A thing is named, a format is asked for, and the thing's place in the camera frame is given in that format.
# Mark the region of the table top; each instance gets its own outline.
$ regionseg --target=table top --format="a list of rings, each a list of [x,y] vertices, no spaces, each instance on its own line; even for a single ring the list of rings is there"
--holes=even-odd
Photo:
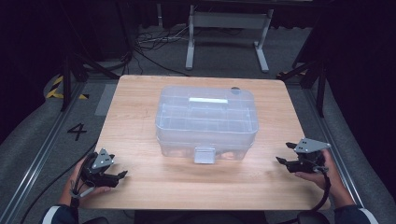
[[[196,164],[161,153],[155,117],[167,85],[238,87],[255,98],[260,129],[242,161]],[[297,159],[286,142],[304,137],[286,86],[279,80],[123,76],[120,78],[96,151],[114,154],[108,174],[128,170],[109,193],[88,208],[178,210],[303,210],[322,198],[315,184],[290,174],[276,156]],[[329,201],[323,208],[329,208]]]

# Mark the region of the gray floor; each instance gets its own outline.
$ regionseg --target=gray floor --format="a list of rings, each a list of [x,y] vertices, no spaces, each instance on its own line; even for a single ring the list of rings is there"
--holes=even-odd
[[[161,31],[153,27],[142,32]],[[227,34],[217,30],[202,31],[195,37],[195,57],[191,71],[186,71],[185,57],[187,41],[180,39],[175,43],[164,45],[160,49],[144,51],[151,60],[169,69],[180,71],[194,77],[238,77],[274,79],[276,74],[289,71],[291,64],[299,52],[309,29],[287,30],[279,28],[268,32],[264,44],[264,54],[270,72],[264,74],[260,70],[252,43],[260,34],[256,31],[231,31]],[[129,63],[127,74],[143,74],[153,76],[183,76],[175,71],[165,70],[141,55],[134,53],[135,58]],[[375,174],[370,164],[361,153],[359,145],[348,129],[339,108],[332,98],[331,89],[327,86],[325,94],[325,119],[318,119],[312,100],[316,94],[313,90],[301,90],[293,84],[298,78],[287,81],[290,98],[304,129],[306,137],[320,141],[331,140],[339,152],[340,166],[346,166],[346,177],[356,188],[361,202],[377,218],[379,223],[390,224],[396,220],[395,202]],[[52,81],[43,94],[46,95]],[[26,197],[20,198],[21,206],[16,206],[13,217],[1,223],[17,223],[38,193],[48,183],[73,164],[99,137],[106,119],[106,110],[110,102],[117,80],[111,80],[101,74],[91,74],[86,83],[76,83],[77,94],[89,94],[88,100],[75,100],[67,113],[60,113],[62,99],[49,98],[37,111],[26,118],[9,138],[0,146],[0,151],[7,158],[0,163],[0,214],[9,211],[14,193],[22,182],[24,174],[34,162],[35,156],[42,153],[44,147],[49,148],[48,157],[38,176],[32,177],[33,186],[25,190]],[[83,133],[78,141],[76,135],[67,131],[79,123],[84,124]],[[67,173],[55,182],[37,201],[30,211],[25,223],[37,223],[46,208],[57,202]],[[298,211],[266,211],[269,223],[277,223],[294,218]],[[323,214],[333,223],[332,210]],[[110,223],[133,223],[134,211],[121,210],[84,210],[80,211],[81,221],[92,217],[106,216]]]

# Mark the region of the clear plastic box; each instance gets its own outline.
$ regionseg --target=clear plastic box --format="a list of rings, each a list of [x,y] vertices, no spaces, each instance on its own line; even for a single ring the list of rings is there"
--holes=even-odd
[[[165,87],[155,123],[164,156],[196,163],[244,159],[259,130],[253,94],[237,88]]]

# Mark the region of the yellow and black tape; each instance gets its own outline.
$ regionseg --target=yellow and black tape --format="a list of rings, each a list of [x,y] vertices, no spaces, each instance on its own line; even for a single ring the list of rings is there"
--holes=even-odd
[[[60,98],[63,99],[64,95],[61,93],[57,93],[58,87],[61,85],[62,81],[64,80],[64,76],[59,75],[52,84],[52,87],[47,93],[47,98]],[[78,99],[80,100],[88,100],[90,98],[89,94],[81,94]]]

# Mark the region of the sleeve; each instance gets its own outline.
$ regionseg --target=sleeve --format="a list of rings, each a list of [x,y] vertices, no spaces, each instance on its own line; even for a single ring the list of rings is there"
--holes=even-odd
[[[375,217],[365,208],[348,205],[334,210],[335,224],[377,224]]]
[[[54,205],[41,218],[42,224],[78,224],[78,210],[64,204]]]

